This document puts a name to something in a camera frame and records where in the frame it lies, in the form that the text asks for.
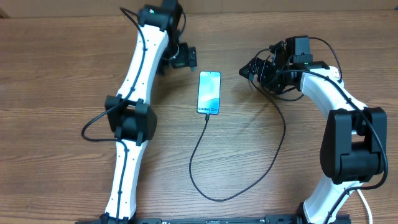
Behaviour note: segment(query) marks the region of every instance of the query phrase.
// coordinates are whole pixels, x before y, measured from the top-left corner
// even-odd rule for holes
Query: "wooden table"
[[[286,118],[285,141],[268,176],[241,196],[223,203],[203,198],[189,179],[188,162],[205,122],[195,111],[199,72],[219,70],[221,113],[210,118],[193,176],[204,193],[224,198],[265,172],[282,121],[238,70],[270,44],[310,35],[334,46],[346,89],[387,112],[389,179],[364,194],[375,223],[396,223],[397,26],[396,11],[188,16],[183,39],[197,47],[198,70],[169,70],[156,78],[152,102],[159,121],[141,165],[137,216],[261,217],[295,211],[322,175],[319,150],[326,121],[308,98],[277,101]],[[136,35],[123,16],[0,20],[0,223],[73,223],[104,212],[115,145],[86,142],[80,130],[104,110],[105,96],[116,94]],[[326,45],[314,40],[311,47],[316,60],[336,65]],[[106,119],[88,132],[113,135]],[[341,213],[367,223],[357,194]]]

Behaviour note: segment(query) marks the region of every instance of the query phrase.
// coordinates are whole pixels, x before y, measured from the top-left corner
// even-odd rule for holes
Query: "phone screen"
[[[220,110],[220,72],[200,72],[198,113],[218,114]]]

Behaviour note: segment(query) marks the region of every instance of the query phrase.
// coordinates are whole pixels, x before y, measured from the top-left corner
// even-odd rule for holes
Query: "blue phone screen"
[[[218,114],[220,110],[220,72],[200,72],[198,113]]]

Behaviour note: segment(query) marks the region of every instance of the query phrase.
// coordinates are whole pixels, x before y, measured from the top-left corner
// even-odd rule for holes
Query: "white cable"
[[[365,199],[365,196],[362,194],[362,191],[357,190],[357,192],[358,192],[359,196],[361,197],[363,204],[365,205],[366,211],[368,212],[369,224],[373,224],[371,208],[369,207],[368,202]]]

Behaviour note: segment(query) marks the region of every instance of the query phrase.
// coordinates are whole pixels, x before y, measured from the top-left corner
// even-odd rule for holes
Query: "black wire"
[[[351,98],[349,98],[345,92],[340,88],[340,86],[333,82],[332,80],[329,79],[329,77],[320,75],[318,73],[315,72],[310,72],[310,71],[303,71],[303,70],[285,70],[285,71],[281,71],[278,72],[277,75],[281,75],[281,74],[286,74],[286,73],[292,73],[292,72],[302,72],[302,73],[308,73],[311,75],[315,75],[316,77],[320,77],[325,79],[326,81],[328,81],[329,83],[331,83],[338,91],[339,93],[342,95],[342,97],[347,101],[347,103],[352,106],[362,117],[362,119],[365,121],[366,126],[369,128],[370,132],[372,133],[372,135],[374,136],[374,138],[376,139],[377,145],[379,146],[380,152],[381,152],[381,156],[383,159],[383,167],[384,167],[384,172],[383,172],[383,176],[381,178],[381,180],[372,186],[366,186],[366,187],[350,187],[348,189],[345,189],[345,192],[343,194],[340,195],[340,197],[338,198],[338,200],[336,201],[336,203],[333,205],[333,207],[331,208],[329,215],[327,216],[326,220],[325,220],[325,224],[327,224],[329,222],[329,219],[331,217],[331,215],[333,214],[333,212],[336,210],[337,206],[341,203],[341,201],[343,200],[345,195],[349,195],[349,192],[352,190],[373,190],[373,189],[377,189],[379,187],[381,187],[388,176],[388,161],[387,161],[387,156],[386,156],[386,152],[384,152],[384,148],[383,145],[379,139],[379,136],[377,135],[376,131],[373,128],[372,123],[368,120],[368,118],[366,117],[366,115],[363,113],[363,111],[361,111],[352,101]]]
[[[288,92],[290,92],[290,91],[292,91],[292,90],[295,90],[296,89],[296,87],[290,87],[290,88],[288,88],[287,90],[284,90],[283,92],[282,92],[282,94],[285,94],[285,93],[288,93]]]
[[[187,15],[185,15],[185,12],[184,12],[184,11],[182,11],[182,15],[184,16],[184,25],[183,25],[182,28],[181,28],[180,37],[181,37],[182,33],[184,32],[184,30],[185,30],[185,24],[187,23]]]
[[[287,101],[287,102],[295,102],[295,101],[297,101],[297,100],[299,100],[299,99],[301,99],[301,98],[304,97],[304,94],[301,94],[301,95],[300,95],[299,97],[297,97],[297,98],[294,98],[294,99],[286,99],[286,98],[279,97],[279,96],[277,96],[277,95],[275,95],[275,94],[272,94],[272,93],[270,93],[270,95],[271,95],[272,97],[274,97],[275,99],[282,100],[282,101]]]
[[[322,40],[321,38],[309,37],[309,39],[322,41],[323,43],[325,43],[330,48],[331,52],[335,56],[335,59],[336,59],[337,65],[338,65],[338,70],[340,72],[340,79],[338,80],[338,82],[341,83],[341,81],[343,80],[343,71],[341,70],[340,61],[338,60],[337,54],[336,54],[335,50],[333,50],[333,47],[331,47],[331,45],[328,42],[326,42],[325,40]]]
[[[133,84],[132,84],[132,86],[130,88],[129,93],[126,95],[126,97],[119,104],[117,104],[116,106],[114,106],[114,107],[112,107],[112,108],[100,113],[98,116],[96,116],[91,121],[89,121],[86,125],[84,125],[84,127],[81,129],[81,136],[82,136],[83,139],[85,139],[87,141],[91,141],[91,142],[113,142],[114,141],[114,142],[120,142],[124,146],[124,162],[123,162],[122,174],[121,174],[121,177],[120,177],[119,190],[118,190],[118,207],[117,207],[117,210],[116,210],[116,224],[119,223],[120,200],[121,200],[121,194],[122,194],[121,188],[122,188],[122,183],[123,183],[124,171],[126,170],[127,152],[129,151],[129,149],[127,148],[126,144],[124,142],[122,142],[121,139],[93,139],[93,138],[90,138],[90,137],[86,136],[85,132],[86,132],[87,128],[90,127],[97,120],[99,120],[103,116],[107,115],[108,113],[112,112],[116,108],[120,108],[121,106],[123,106],[127,102],[127,100],[129,99],[129,97],[131,96],[131,94],[134,91],[134,87],[137,84],[139,75],[140,75],[142,67],[144,65],[144,59],[145,59],[145,54],[146,54],[146,50],[147,50],[146,44],[145,44],[145,37],[144,37],[144,34],[142,33],[142,30],[139,27],[138,23],[128,13],[133,14],[136,17],[138,17],[138,15],[135,12],[132,12],[132,11],[130,11],[128,9],[123,8],[123,7],[120,7],[120,10],[137,27],[138,32],[141,35],[142,45],[143,45],[141,64],[140,64],[140,66],[138,68],[137,76],[134,79],[134,82],[133,82]]]
[[[125,7],[120,7],[120,10],[121,10],[122,12],[125,11],[125,12],[128,12],[128,13],[134,15],[134,16],[137,17],[137,19],[138,19],[138,14],[137,14],[137,13],[135,13],[135,12],[133,12],[133,11],[130,11],[130,10],[126,9]]]
[[[294,55],[289,56],[289,58],[287,59],[286,64],[284,64],[284,66],[281,68],[281,71],[283,71],[285,69],[285,66],[287,65],[287,69],[289,69],[290,66],[290,61],[293,58]]]
[[[193,156],[195,155],[195,153],[196,153],[196,151],[197,151],[197,149],[198,149],[200,140],[202,139],[203,134],[204,134],[205,131],[206,131],[207,122],[208,122],[208,117],[206,117],[206,124],[205,124],[205,127],[203,128],[203,131],[202,131],[202,133],[201,133],[201,136],[200,136],[200,138],[199,138],[199,140],[198,140],[198,143],[197,143],[195,149],[194,149],[193,152],[192,152],[192,156],[191,156],[191,159],[190,159],[190,161],[189,161],[189,176],[190,176],[190,178],[191,178],[191,181],[192,181],[193,186],[196,188],[196,190],[199,192],[199,194],[201,194],[202,196],[204,196],[204,197],[207,198],[208,200],[211,200],[211,201],[214,201],[214,202],[225,202],[225,201],[227,201],[227,200],[231,200],[232,198],[235,198],[235,197],[239,196],[240,194],[245,193],[247,190],[249,190],[250,188],[254,187],[256,184],[258,184],[258,183],[268,174],[268,172],[271,170],[271,168],[272,168],[272,166],[274,165],[274,162],[275,162],[275,160],[276,160],[276,157],[278,156],[280,147],[282,146],[282,143],[283,143],[283,141],[284,141],[285,134],[286,134],[286,122],[285,122],[284,115],[282,114],[282,112],[280,111],[279,107],[276,105],[276,103],[274,102],[274,100],[272,100],[272,98],[271,98],[270,96],[268,96],[268,95],[266,95],[265,93],[263,93],[253,82],[251,82],[251,84],[252,84],[261,94],[263,94],[263,95],[275,106],[275,109],[278,111],[280,117],[282,118],[282,121],[283,121],[283,124],[284,124],[284,133],[283,133],[283,135],[282,135],[282,139],[280,140],[279,147],[278,147],[278,149],[276,150],[276,153],[275,153],[274,159],[273,159],[272,162],[271,162],[271,165],[269,166],[269,168],[267,169],[267,171],[266,171],[258,180],[256,180],[256,181],[255,181],[253,184],[251,184],[249,187],[245,188],[244,190],[240,191],[239,193],[237,193],[237,194],[235,194],[235,195],[232,195],[232,196],[230,196],[230,197],[228,197],[228,198],[224,198],[224,199],[213,199],[213,198],[208,197],[207,195],[205,195],[205,194],[198,188],[198,186],[196,185],[195,181],[193,181],[192,172],[191,172],[191,166],[192,166],[192,159],[193,159]]]
[[[261,52],[265,52],[266,50],[269,50],[269,49],[262,49],[262,50],[260,50],[259,52],[257,52],[257,54],[256,54],[256,56],[254,56],[254,58],[256,58],[259,54],[261,54]]]

